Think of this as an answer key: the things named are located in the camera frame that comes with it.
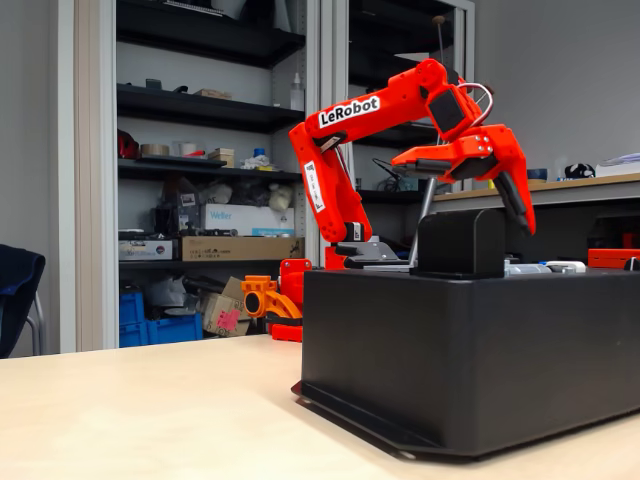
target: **wire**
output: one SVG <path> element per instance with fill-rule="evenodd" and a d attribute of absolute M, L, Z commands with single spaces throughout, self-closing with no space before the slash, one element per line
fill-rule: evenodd
<path fill-rule="evenodd" d="M 481 83 L 461 83 L 460 85 L 458 85 L 458 88 L 479 88 L 485 93 L 485 95 L 482 98 L 484 98 L 485 96 L 489 97 L 489 105 L 487 105 L 487 108 L 482 113 L 482 115 L 476 118 L 476 120 L 471 125 L 469 125 L 469 128 L 480 125 L 482 122 L 486 120 L 486 118 L 491 113 L 491 110 L 493 109 L 493 95 L 491 95 L 491 92 L 489 91 L 489 89 L 484 85 L 482 85 Z"/>
<path fill-rule="evenodd" d="M 342 164 L 342 169 L 347 175 L 349 175 L 349 169 L 347 168 L 347 164 L 344 161 L 344 156 L 342 155 L 342 149 L 340 148 L 340 145 L 336 147 L 336 153 L 338 154 L 338 158 L 340 159 L 340 163 Z"/>

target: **weller box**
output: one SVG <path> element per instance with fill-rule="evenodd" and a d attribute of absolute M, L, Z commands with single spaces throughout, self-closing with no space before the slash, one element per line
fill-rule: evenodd
<path fill-rule="evenodd" d="M 221 205 L 208 203 L 202 207 L 205 230 L 236 230 L 239 236 L 268 236 L 294 231 L 293 208 L 276 212 L 269 207 Z"/>

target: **red robot arm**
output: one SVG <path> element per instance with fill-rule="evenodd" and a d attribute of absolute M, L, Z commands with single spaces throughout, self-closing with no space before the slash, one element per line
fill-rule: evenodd
<path fill-rule="evenodd" d="M 525 157 L 510 130 L 503 126 L 482 130 L 490 127 L 477 126 L 488 112 L 483 114 L 466 88 L 459 86 L 461 83 L 464 81 L 455 72 L 427 59 L 392 77 L 386 88 L 316 112 L 291 130 L 289 136 L 303 173 L 307 198 L 325 240 L 367 241 L 372 233 L 361 198 L 336 153 L 338 145 L 424 117 L 431 119 L 440 138 L 452 143 L 412 149 L 394 159 L 395 167 L 413 170 L 417 175 L 436 175 L 443 181 L 496 178 L 508 208 L 516 212 L 524 209 L 516 217 L 526 220 L 530 233 L 535 231 Z M 469 135 L 490 137 L 493 143 L 488 142 L 487 148 L 491 143 L 493 151 L 473 155 Z M 497 164 L 492 165 L 493 160 L 486 160 L 487 157 Z"/>

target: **tape roll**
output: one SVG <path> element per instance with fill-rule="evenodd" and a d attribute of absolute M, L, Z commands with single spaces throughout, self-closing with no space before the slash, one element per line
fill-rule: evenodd
<path fill-rule="evenodd" d="M 147 155 L 169 155 L 169 146 L 159 143 L 145 143 L 140 147 L 142 153 Z"/>

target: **chair backrest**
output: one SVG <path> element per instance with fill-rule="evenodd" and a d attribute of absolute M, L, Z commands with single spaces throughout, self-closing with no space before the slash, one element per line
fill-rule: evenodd
<path fill-rule="evenodd" d="M 45 258 L 0 245 L 0 358 L 11 355 L 35 299 Z"/>

